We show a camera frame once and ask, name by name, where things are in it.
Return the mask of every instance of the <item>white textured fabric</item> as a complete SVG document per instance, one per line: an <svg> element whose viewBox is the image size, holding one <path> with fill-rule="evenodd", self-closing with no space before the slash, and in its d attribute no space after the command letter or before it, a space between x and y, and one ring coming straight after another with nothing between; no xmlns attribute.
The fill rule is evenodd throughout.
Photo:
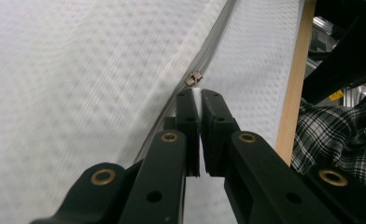
<svg viewBox="0 0 366 224"><path fill-rule="evenodd" d="M225 2L0 1L0 223L52 215L96 163L131 165ZM238 1L203 81L271 144L297 15ZM186 223L235 221L221 180L186 196Z"/></svg>

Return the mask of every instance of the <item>screw hole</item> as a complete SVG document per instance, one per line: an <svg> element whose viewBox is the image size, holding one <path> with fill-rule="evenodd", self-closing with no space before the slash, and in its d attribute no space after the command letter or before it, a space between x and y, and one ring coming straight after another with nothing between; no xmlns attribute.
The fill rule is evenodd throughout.
<svg viewBox="0 0 366 224"><path fill-rule="evenodd" d="M244 135L242 135L242 138L244 138L245 140L247 140L247 141L253 141L253 136L250 136L250 135L248 135L248 134L244 134Z"/></svg>
<svg viewBox="0 0 366 224"><path fill-rule="evenodd" d="M335 174L326 174L326 177L332 181L341 181L340 176Z"/></svg>
<svg viewBox="0 0 366 224"><path fill-rule="evenodd" d="M302 202L302 197L300 197L298 194L296 193L287 193L286 194L286 198L289 200L289 202L291 203L301 203Z"/></svg>
<svg viewBox="0 0 366 224"><path fill-rule="evenodd" d="M177 134L175 133L165 133L161 136L161 139L164 142L175 142L177 138Z"/></svg>
<svg viewBox="0 0 366 224"><path fill-rule="evenodd" d="M157 203L162 199L162 195L157 190L154 190L148 194L146 199L150 203Z"/></svg>
<svg viewBox="0 0 366 224"><path fill-rule="evenodd" d="M186 121L187 122L194 122L195 121L195 118L186 118Z"/></svg>
<svg viewBox="0 0 366 224"><path fill-rule="evenodd" d="M246 142L246 143L256 142L255 135L253 135L251 133L241 133L241 134L239 134L239 139L243 142Z"/></svg>
<svg viewBox="0 0 366 224"><path fill-rule="evenodd" d="M91 176L91 182L95 186L103 186L112 182L116 178L116 172L111 169L98 170Z"/></svg>
<svg viewBox="0 0 366 224"><path fill-rule="evenodd" d="M343 175L330 169L320 170L319 176L323 181L334 185L335 187L344 187L348 185L348 181Z"/></svg>

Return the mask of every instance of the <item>plaid fabric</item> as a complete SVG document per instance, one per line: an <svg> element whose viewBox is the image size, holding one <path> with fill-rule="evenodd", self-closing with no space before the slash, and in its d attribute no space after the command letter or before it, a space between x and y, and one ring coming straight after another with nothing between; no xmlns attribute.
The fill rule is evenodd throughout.
<svg viewBox="0 0 366 224"><path fill-rule="evenodd" d="M300 174L316 164L334 165L366 185L366 111L302 100L291 164Z"/></svg>

